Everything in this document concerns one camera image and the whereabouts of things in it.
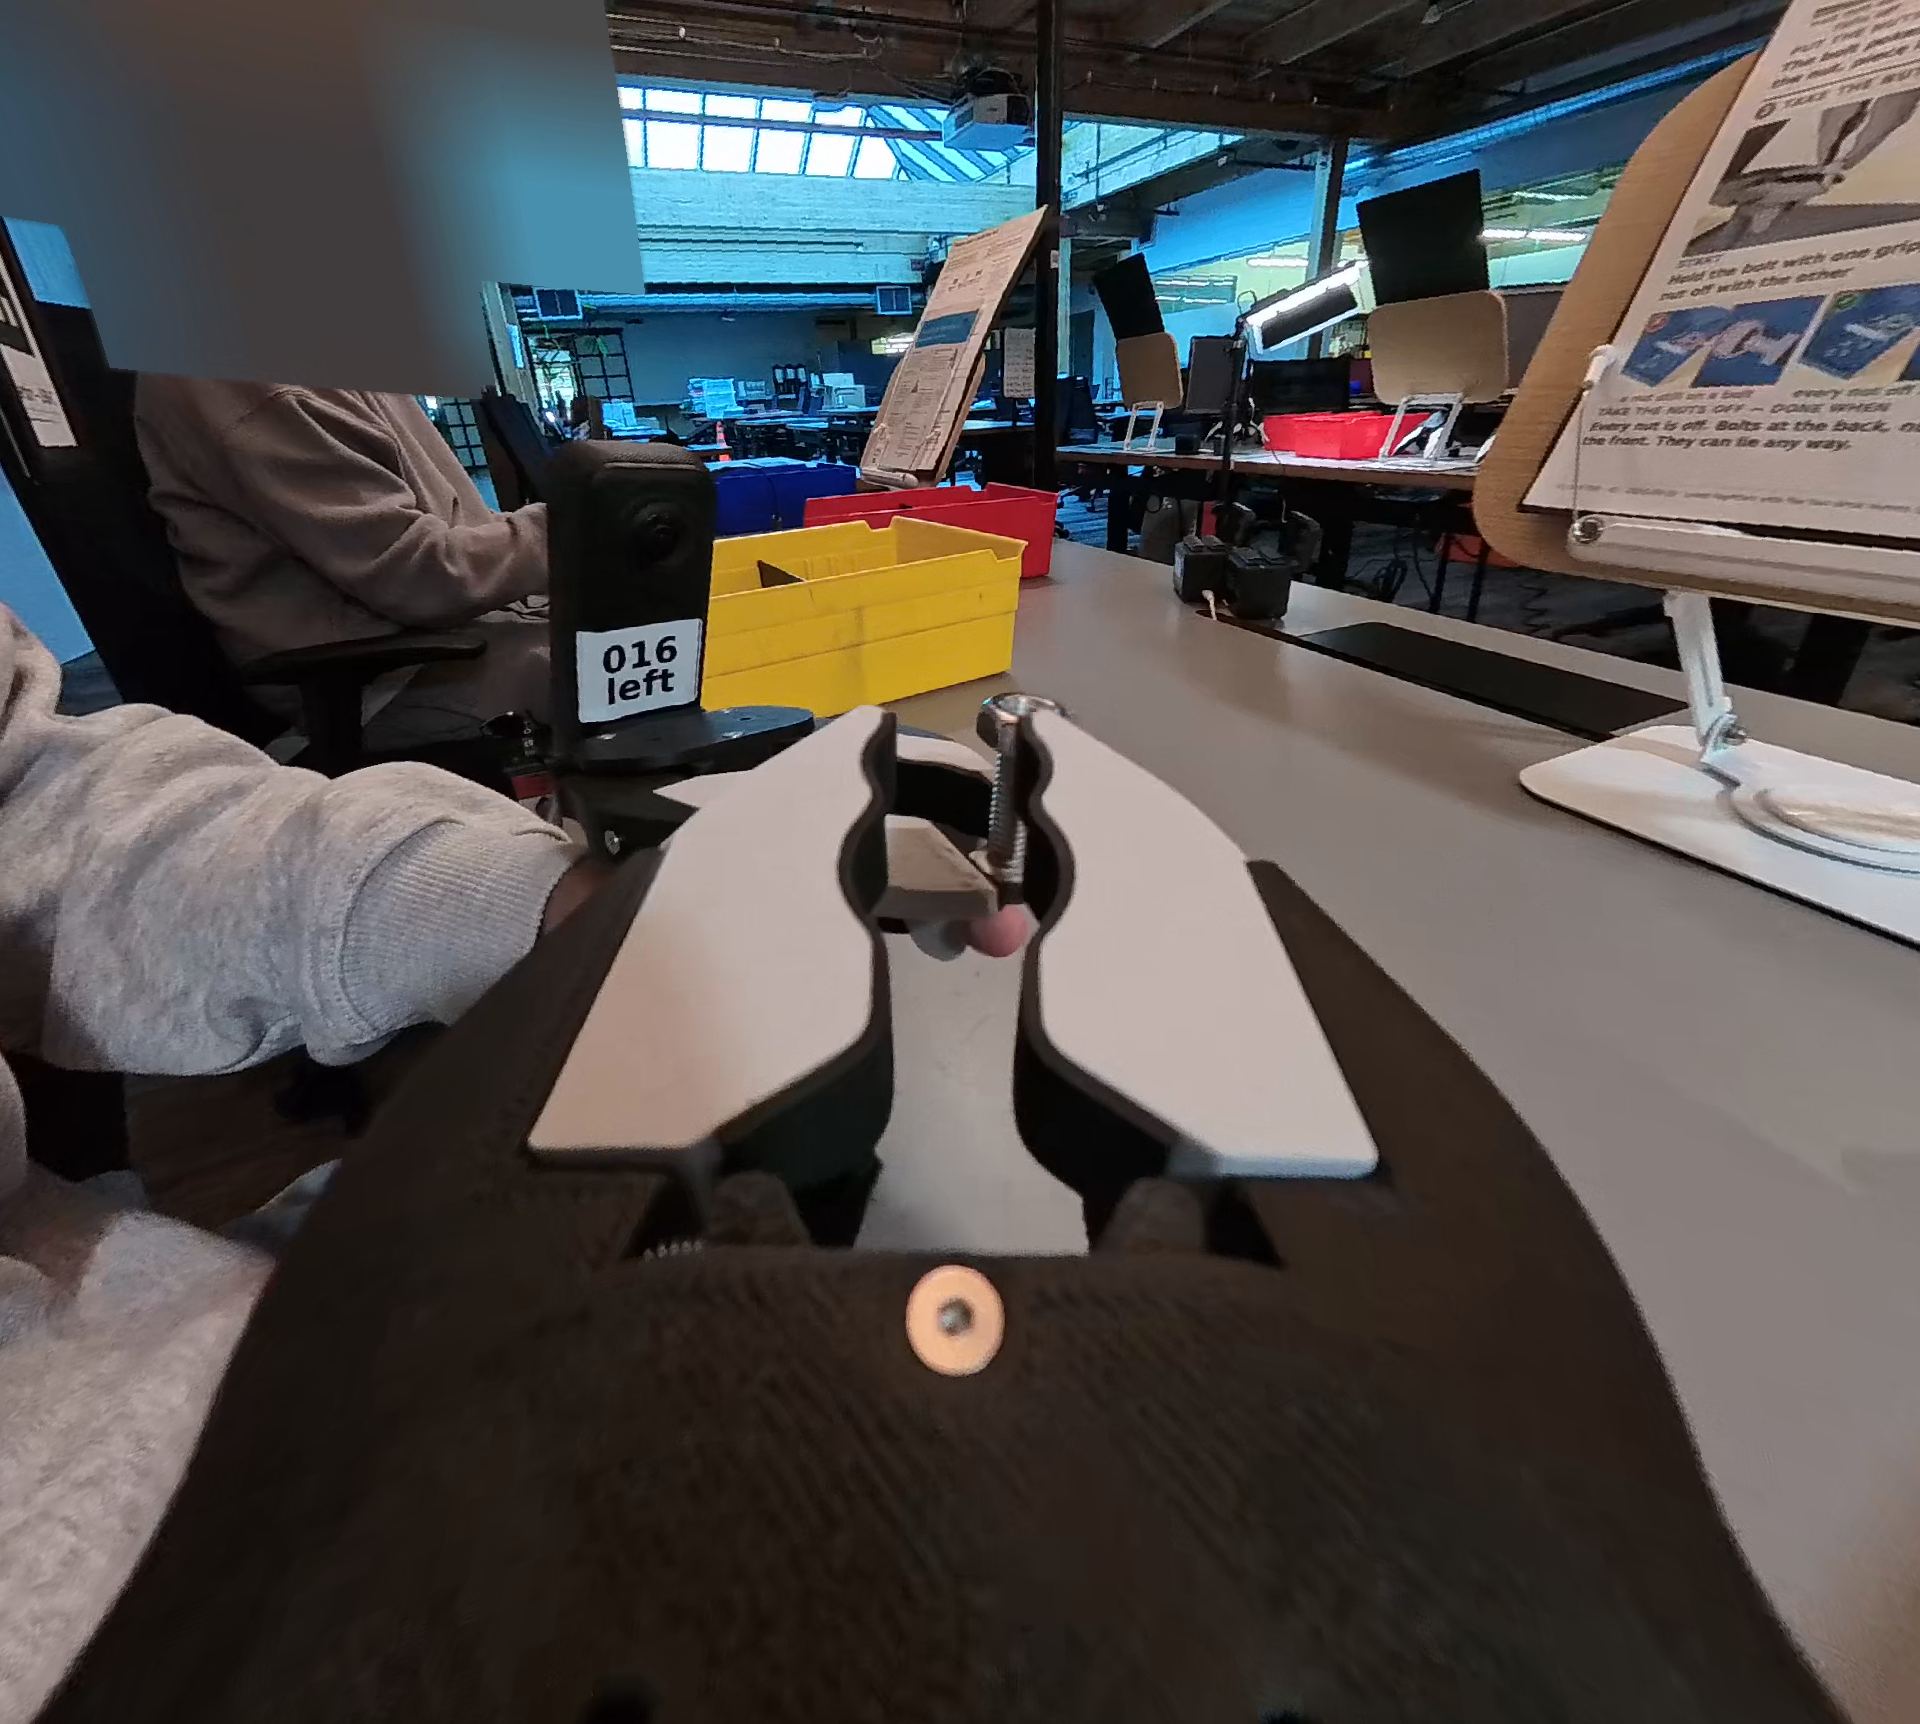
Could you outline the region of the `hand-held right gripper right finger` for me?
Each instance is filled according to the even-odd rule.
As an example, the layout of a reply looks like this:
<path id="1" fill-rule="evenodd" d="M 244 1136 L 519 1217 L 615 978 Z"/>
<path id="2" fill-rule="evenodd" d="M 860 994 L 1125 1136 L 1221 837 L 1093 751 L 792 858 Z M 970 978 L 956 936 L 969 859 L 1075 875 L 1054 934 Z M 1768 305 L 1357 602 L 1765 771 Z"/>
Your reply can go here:
<path id="1" fill-rule="evenodd" d="M 1063 711 L 1031 711 L 1023 735 L 1018 1106 L 1057 1084 L 1178 1180 L 1371 1178 L 1379 1141 L 1241 845 Z"/>

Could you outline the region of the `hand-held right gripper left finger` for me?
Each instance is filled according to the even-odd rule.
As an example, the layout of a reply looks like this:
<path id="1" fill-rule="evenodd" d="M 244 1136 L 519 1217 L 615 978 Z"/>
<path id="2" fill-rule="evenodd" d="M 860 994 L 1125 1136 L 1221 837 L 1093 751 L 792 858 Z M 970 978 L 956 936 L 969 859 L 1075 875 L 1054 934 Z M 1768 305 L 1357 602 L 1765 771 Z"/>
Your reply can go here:
<path id="1" fill-rule="evenodd" d="M 667 843 L 530 1134 L 544 1162 L 685 1183 L 836 1183 L 894 1107 L 875 913 L 898 719 L 864 706 L 739 778 Z"/>

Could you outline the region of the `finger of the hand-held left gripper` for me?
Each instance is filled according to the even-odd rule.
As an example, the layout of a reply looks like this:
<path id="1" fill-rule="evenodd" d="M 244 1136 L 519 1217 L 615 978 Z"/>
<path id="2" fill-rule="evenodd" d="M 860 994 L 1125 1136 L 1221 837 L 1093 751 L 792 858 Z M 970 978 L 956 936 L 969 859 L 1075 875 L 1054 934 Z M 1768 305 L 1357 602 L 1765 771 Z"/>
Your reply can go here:
<path id="1" fill-rule="evenodd" d="M 963 922 L 1023 904 L 1004 904 L 977 855 L 923 818 L 885 819 L 885 872 L 876 922 L 916 941 L 961 941 Z"/>

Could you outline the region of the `steel hex bolt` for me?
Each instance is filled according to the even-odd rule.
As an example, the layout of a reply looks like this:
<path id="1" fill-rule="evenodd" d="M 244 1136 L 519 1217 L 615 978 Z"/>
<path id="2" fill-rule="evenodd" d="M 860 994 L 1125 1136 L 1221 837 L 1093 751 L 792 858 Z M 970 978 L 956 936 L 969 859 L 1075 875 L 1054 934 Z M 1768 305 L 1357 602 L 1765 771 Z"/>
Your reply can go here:
<path id="1" fill-rule="evenodd" d="M 1004 904 L 1021 902 L 1026 886 L 1023 726 L 1006 730 L 996 743 L 985 741 L 994 751 L 994 780 L 977 861 L 994 879 Z"/>

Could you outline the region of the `yellow plastic bin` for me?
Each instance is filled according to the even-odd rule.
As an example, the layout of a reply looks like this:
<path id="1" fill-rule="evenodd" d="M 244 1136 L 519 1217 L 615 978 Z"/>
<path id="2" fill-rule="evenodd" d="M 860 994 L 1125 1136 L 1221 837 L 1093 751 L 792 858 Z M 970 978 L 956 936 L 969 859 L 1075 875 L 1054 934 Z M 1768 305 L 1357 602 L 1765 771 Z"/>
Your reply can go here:
<path id="1" fill-rule="evenodd" d="M 915 516 L 713 545 L 703 704 L 836 715 L 1004 674 L 1026 545 Z"/>

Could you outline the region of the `grey desk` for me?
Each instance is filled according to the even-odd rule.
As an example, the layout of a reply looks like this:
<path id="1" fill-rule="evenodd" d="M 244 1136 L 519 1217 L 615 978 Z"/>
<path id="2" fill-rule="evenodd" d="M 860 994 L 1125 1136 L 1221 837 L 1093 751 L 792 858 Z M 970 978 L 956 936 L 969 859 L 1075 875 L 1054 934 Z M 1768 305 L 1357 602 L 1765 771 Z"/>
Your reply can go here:
<path id="1" fill-rule="evenodd" d="M 1777 1609 L 1854 1719 L 1917 1719 L 1917 952 L 1531 797 L 1570 741 L 1218 623 L 1080 544 L 1033 690 L 1287 872 L 1523 1112 L 1633 1286 Z"/>

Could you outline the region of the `desk lamp with light bar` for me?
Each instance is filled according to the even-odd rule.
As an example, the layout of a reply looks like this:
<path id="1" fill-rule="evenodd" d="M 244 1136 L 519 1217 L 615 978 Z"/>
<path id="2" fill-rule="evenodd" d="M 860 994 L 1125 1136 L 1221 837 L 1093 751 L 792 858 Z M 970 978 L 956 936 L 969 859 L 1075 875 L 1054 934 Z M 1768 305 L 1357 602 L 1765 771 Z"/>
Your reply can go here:
<path id="1" fill-rule="evenodd" d="M 1355 314 L 1360 308 L 1360 279 L 1366 275 L 1366 270 L 1369 260 L 1360 256 L 1355 262 L 1323 272 L 1292 291 L 1256 297 L 1246 309 L 1236 314 L 1231 333 L 1228 378 L 1218 416 L 1216 472 L 1212 478 L 1216 526 L 1227 524 L 1227 510 L 1233 499 L 1236 437 L 1250 351 L 1264 347 L 1274 329 L 1280 341 L 1312 337 L 1335 322 Z"/>

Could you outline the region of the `blue plastic bin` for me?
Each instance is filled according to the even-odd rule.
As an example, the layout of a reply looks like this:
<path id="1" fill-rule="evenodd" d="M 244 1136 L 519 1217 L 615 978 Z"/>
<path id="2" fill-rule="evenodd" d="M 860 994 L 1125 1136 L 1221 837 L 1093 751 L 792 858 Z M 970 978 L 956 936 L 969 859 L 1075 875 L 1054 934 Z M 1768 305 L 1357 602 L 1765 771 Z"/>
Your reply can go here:
<path id="1" fill-rule="evenodd" d="M 804 528 L 810 499 L 850 496 L 858 486 L 855 464 L 791 455 L 716 462 L 711 476 L 718 539 Z"/>

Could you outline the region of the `black office chair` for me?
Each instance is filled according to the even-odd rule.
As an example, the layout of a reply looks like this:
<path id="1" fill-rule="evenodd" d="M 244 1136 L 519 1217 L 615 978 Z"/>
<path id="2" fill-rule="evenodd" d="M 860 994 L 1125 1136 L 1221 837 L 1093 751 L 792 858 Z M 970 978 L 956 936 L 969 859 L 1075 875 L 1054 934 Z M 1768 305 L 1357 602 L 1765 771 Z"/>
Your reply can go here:
<path id="1" fill-rule="evenodd" d="M 294 727 L 307 735 L 313 767 L 338 776 L 367 758 L 369 683 L 484 654 L 476 634 L 405 632 L 232 661 L 189 600 L 149 497 L 132 431 L 132 374 L 108 367 L 85 375 L 64 405 L 77 446 L 48 455 L 42 494 L 57 499 L 68 545 L 79 553 L 75 603 L 129 702 L 191 714 L 262 745 L 283 721 L 255 691 L 293 690 L 300 700 Z"/>

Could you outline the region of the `white stand with wooden board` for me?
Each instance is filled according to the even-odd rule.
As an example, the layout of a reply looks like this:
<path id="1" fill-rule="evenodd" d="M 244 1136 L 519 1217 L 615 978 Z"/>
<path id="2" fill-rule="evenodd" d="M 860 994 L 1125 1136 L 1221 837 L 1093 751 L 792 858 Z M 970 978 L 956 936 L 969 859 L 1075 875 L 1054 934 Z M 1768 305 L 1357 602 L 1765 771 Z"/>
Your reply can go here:
<path id="1" fill-rule="evenodd" d="M 1521 780 L 1536 799 L 1917 944 L 1917 786 L 1751 735 L 1723 680 L 1713 600 L 1917 626 L 1918 448 L 1912 544 L 1525 506 L 1755 57 L 1678 104 L 1629 162 L 1475 479 L 1481 534 L 1501 553 L 1663 591 L 1693 721 Z"/>

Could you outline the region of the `red plastic tray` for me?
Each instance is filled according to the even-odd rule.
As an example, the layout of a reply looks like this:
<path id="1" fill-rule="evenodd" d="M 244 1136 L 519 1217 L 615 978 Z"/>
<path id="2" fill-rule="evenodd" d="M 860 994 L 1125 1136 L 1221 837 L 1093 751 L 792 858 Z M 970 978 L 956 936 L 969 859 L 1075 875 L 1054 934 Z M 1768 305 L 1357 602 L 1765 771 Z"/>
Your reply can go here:
<path id="1" fill-rule="evenodd" d="M 1274 411 L 1260 418 L 1268 452 L 1324 464 L 1371 464 L 1413 448 L 1421 453 L 1428 411 L 1336 410 Z"/>

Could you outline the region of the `black steel column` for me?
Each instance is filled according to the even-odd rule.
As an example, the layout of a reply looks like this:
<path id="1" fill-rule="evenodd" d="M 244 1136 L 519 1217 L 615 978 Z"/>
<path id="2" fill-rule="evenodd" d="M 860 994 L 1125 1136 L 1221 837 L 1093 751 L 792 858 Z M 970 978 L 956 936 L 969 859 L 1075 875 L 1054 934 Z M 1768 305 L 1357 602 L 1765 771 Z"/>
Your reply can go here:
<path id="1" fill-rule="evenodd" d="M 1063 253 L 1067 0 L 1034 0 L 1036 208 L 1044 223 L 1034 247 L 1034 408 L 1029 483 L 1059 488 L 1063 426 L 1060 336 L 1063 288 L 1070 275 Z"/>

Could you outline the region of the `rounded wooden board stand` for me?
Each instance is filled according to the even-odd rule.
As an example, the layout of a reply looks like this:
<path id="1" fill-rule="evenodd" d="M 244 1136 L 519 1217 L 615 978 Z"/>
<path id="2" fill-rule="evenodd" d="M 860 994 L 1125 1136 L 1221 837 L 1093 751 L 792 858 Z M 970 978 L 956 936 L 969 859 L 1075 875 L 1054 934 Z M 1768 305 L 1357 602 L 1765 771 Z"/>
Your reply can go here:
<path id="1" fill-rule="evenodd" d="M 1468 408 L 1511 393 L 1508 305 L 1495 289 L 1381 301 L 1366 318 L 1373 391 L 1392 410 L 1381 459 L 1440 462 Z"/>

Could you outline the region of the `person's grey sweatshirt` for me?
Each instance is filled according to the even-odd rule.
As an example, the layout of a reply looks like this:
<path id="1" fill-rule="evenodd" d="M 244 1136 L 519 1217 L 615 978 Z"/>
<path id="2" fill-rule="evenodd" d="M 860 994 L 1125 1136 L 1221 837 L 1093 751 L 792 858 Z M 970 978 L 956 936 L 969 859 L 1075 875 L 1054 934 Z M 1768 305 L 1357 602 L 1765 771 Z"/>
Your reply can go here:
<path id="1" fill-rule="evenodd" d="M 30 1158 L 2 1068 L 2 1717 L 28 1721 L 152 1545 L 274 1258 L 335 1162 L 228 1234 Z"/>

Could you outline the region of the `printed instruction sheet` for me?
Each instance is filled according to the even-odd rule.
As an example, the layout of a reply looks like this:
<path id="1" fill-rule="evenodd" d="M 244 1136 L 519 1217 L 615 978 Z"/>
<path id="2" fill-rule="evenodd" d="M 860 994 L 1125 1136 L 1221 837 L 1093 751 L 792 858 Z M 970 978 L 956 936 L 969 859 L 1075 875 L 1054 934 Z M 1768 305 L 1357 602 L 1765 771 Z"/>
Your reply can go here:
<path id="1" fill-rule="evenodd" d="M 1918 0 L 1790 0 L 1526 489 L 1917 544 Z"/>

